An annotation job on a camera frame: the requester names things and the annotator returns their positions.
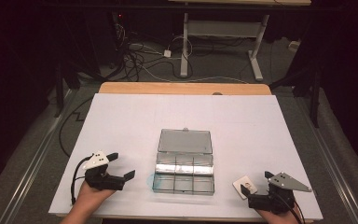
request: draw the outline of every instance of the dark background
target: dark background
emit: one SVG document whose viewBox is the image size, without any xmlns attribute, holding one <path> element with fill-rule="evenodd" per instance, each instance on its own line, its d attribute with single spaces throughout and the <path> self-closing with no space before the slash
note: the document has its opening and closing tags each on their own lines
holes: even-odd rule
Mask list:
<svg viewBox="0 0 358 224">
<path fill-rule="evenodd" d="M 312 4 L 329 7 L 341 5 L 343 1 L 313 1 Z M 348 4 L 339 14 L 314 17 L 311 24 L 309 18 L 299 19 L 286 14 L 271 16 L 265 38 L 273 41 L 283 36 L 292 40 L 303 37 L 288 76 L 309 66 L 310 61 L 317 60 L 322 71 L 322 87 L 358 154 L 358 1 Z M 160 37 L 161 41 L 169 40 L 173 33 L 182 29 L 178 15 L 147 12 L 124 15 L 129 16 L 125 22 L 131 29 L 156 39 Z M 57 63 L 72 62 L 63 74 L 71 87 L 76 86 L 75 71 L 99 72 L 98 64 L 103 52 L 96 53 L 91 43 L 98 42 L 101 36 L 104 41 L 114 36 L 109 33 L 82 35 L 88 31 L 87 20 L 103 19 L 95 17 L 92 13 L 73 13 L 63 21 L 62 14 L 45 10 L 36 1 L 0 0 L 0 172 L 28 127 L 48 105 L 48 93 L 54 87 Z M 81 43 L 83 56 L 79 56 L 68 26 L 75 33 L 76 41 Z M 307 35 L 303 36 L 306 29 L 309 29 Z M 288 85 L 308 88 L 310 77 L 312 73 Z"/>
</svg>

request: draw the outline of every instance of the floor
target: floor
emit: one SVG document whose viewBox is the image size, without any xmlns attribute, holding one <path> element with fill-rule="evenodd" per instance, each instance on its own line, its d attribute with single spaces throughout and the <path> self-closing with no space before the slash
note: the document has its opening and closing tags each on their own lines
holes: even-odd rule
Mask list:
<svg viewBox="0 0 358 224">
<path fill-rule="evenodd" d="M 287 49 L 289 43 L 282 39 L 262 44 L 257 57 L 264 76 L 261 83 L 270 84 L 284 77 L 295 56 Z M 174 76 L 179 74 L 178 60 L 159 59 L 158 53 L 162 53 L 164 47 L 140 41 L 131 48 L 143 56 L 143 70 L 139 74 L 132 70 L 127 77 L 122 72 L 113 79 L 133 81 L 139 76 L 139 81 L 256 83 L 246 55 L 253 44 L 250 39 L 195 40 L 189 57 L 192 77 L 181 79 Z M 180 57 L 180 52 L 174 51 L 172 57 Z M 131 60 L 127 65 L 129 72 Z M 110 71 L 109 66 L 102 67 L 103 74 Z M 84 74 L 81 82 L 79 90 L 66 91 L 65 109 L 58 118 L 54 118 L 56 100 L 54 93 L 51 94 L 50 106 L 29 128 L 13 153 L 0 176 L 0 223 L 59 223 L 62 219 L 50 215 L 48 209 L 68 161 L 65 153 L 70 154 L 74 147 L 82 119 L 90 107 L 89 98 L 101 85 Z M 308 118 L 310 100 L 307 97 L 295 98 L 290 87 L 272 92 L 278 98 L 300 159 L 316 190 L 324 215 L 324 220 L 316 223 L 358 223 L 358 158 L 329 109 L 323 91 L 319 129 L 313 128 Z M 89 220 L 89 223 L 101 222 L 97 217 Z"/>
</svg>

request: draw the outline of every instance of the gray floor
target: gray floor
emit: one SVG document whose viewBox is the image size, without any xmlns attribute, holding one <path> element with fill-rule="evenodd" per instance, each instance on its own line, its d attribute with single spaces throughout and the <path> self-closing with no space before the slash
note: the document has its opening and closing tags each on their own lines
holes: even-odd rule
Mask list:
<svg viewBox="0 0 358 224">
<path fill-rule="evenodd" d="M 289 42 L 285 39 L 276 41 L 274 44 L 262 44 L 257 57 L 265 78 L 262 83 L 269 84 L 285 75 L 295 55 L 287 50 L 288 44 Z M 237 47 L 216 49 L 207 56 L 197 56 L 197 54 L 208 53 L 209 50 L 197 48 L 195 45 L 193 56 L 190 56 L 194 72 L 190 80 L 208 78 L 199 82 L 238 83 L 240 80 L 255 83 L 246 55 L 246 50 L 251 49 L 252 45 L 251 40 L 245 40 Z M 164 50 L 153 43 L 148 43 L 147 46 L 153 48 L 149 49 L 151 51 L 162 52 Z M 143 55 L 147 60 L 159 57 L 150 54 Z M 176 60 L 170 60 L 170 62 L 174 64 L 175 74 L 179 74 L 179 62 Z M 158 64 L 149 68 L 148 72 L 144 70 L 140 74 L 140 81 L 162 81 L 157 78 L 182 81 L 172 76 L 172 66 L 168 63 Z M 52 97 L 51 105 L 23 137 L 0 176 L 0 218 L 6 214 L 3 220 L 7 220 L 7 223 L 60 222 L 60 217 L 48 214 L 50 203 L 68 161 L 60 149 L 58 130 L 67 116 L 97 92 L 99 86 L 98 83 L 84 81 L 80 90 L 68 91 L 64 115 L 57 119 L 53 118 L 55 100 Z M 288 87 L 280 87 L 274 90 L 273 94 L 278 98 L 300 159 L 312 187 L 316 190 L 317 200 L 324 215 L 324 220 L 317 223 L 358 223 L 358 158 L 329 109 L 324 93 L 321 94 L 319 129 L 314 129 L 308 119 L 309 99 L 293 97 Z M 90 102 L 87 102 L 78 108 L 76 112 L 80 112 L 81 118 L 86 117 L 89 106 Z M 76 143 L 81 127 L 82 122 L 76 121 L 76 116 L 71 116 L 62 129 L 63 146 L 69 153 Z M 29 170 L 30 164 L 40 165 Z M 26 183 L 21 182 L 24 175 L 28 177 L 23 181 Z M 19 193 L 16 191 L 19 185 L 29 186 L 29 188 Z M 16 195 L 16 198 L 11 201 L 13 195 Z M 8 204 L 14 204 L 10 202 L 18 202 L 18 204 L 9 207 L 6 211 Z M 101 220 L 92 218 L 89 223 L 101 223 Z"/>
</svg>

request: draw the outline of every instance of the plastic compartment box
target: plastic compartment box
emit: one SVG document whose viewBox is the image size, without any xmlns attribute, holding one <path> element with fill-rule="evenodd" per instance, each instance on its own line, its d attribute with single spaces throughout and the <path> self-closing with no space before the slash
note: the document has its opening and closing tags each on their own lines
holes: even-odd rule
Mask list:
<svg viewBox="0 0 358 224">
<path fill-rule="evenodd" d="M 207 131 L 161 131 L 153 191 L 213 195 L 213 151 Z"/>
</svg>

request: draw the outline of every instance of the wooden tabletop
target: wooden tabletop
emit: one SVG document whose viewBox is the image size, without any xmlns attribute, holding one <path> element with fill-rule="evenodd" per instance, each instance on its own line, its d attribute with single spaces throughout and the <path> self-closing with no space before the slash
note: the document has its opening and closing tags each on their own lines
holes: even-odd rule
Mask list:
<svg viewBox="0 0 358 224">
<path fill-rule="evenodd" d="M 99 93 L 271 95 L 265 84 L 105 82 Z"/>
<path fill-rule="evenodd" d="M 284 6 L 309 6 L 310 0 L 170 0 L 173 2 L 187 3 L 217 3 L 217 4 L 251 4 L 251 5 L 284 5 Z"/>
</svg>

